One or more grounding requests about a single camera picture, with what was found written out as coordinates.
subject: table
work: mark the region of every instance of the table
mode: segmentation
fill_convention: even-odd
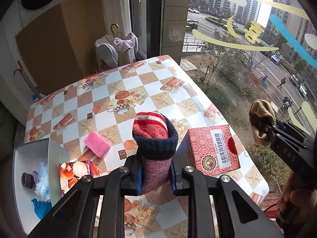
[[[165,115],[176,128],[179,143],[188,128],[228,124],[184,70],[163,55],[94,74],[34,103],[25,142],[50,137],[69,151],[71,160],[92,160],[99,165],[101,175],[107,175],[136,153],[132,126],[138,112]],[[112,145],[103,159],[85,147],[84,139],[91,130]],[[268,184],[231,127],[230,131],[241,167],[227,175],[259,205],[269,192]],[[130,209],[126,234],[187,236],[187,198],[173,196],[169,184],[126,199]],[[210,201],[215,216],[212,197]]]

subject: pink sock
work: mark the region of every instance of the pink sock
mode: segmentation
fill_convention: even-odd
[[[137,152],[142,155],[141,194],[145,194],[168,181],[178,134],[166,117],[150,112],[136,115],[132,135],[138,145]]]

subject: railing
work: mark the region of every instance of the railing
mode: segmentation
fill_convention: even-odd
[[[183,43],[183,52],[200,52],[203,43],[194,36],[185,36]]]

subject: barcode label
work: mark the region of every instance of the barcode label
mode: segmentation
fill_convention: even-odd
[[[212,141],[215,145],[215,150],[217,153],[218,164],[220,169],[230,167],[231,162],[229,159],[229,153],[222,134],[222,130],[210,130],[210,133],[212,136]]]

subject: street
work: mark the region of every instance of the street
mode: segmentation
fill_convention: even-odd
[[[215,29],[217,29],[220,33],[224,33],[226,30],[204,19],[205,17],[209,16],[210,15],[204,13],[195,14],[193,12],[188,12],[187,18],[197,20],[199,22],[197,30],[205,34],[206,36],[213,37]],[[191,31],[187,31],[185,35],[193,36]],[[246,41],[245,37],[240,38],[239,41],[245,45],[250,45],[250,43]],[[260,52],[256,52],[255,64],[258,63],[262,58],[263,54],[261,54]],[[269,57],[266,57],[265,60],[258,65],[258,68],[254,71],[254,73],[257,78],[263,77],[265,76],[265,74],[268,75],[268,79],[261,86],[279,108],[282,107],[284,97],[289,97],[290,100],[293,102],[294,113],[301,107],[304,99],[299,93],[298,87],[294,87],[294,85],[290,82],[290,74],[281,65],[276,65],[269,59]],[[282,85],[282,88],[278,88],[277,86],[280,84],[281,79],[284,77],[286,77],[286,83]],[[282,109],[282,112],[288,120],[289,116],[287,110]],[[313,130],[312,126],[307,121],[301,110],[297,113],[297,116],[298,121],[312,135],[314,135],[315,131]]]

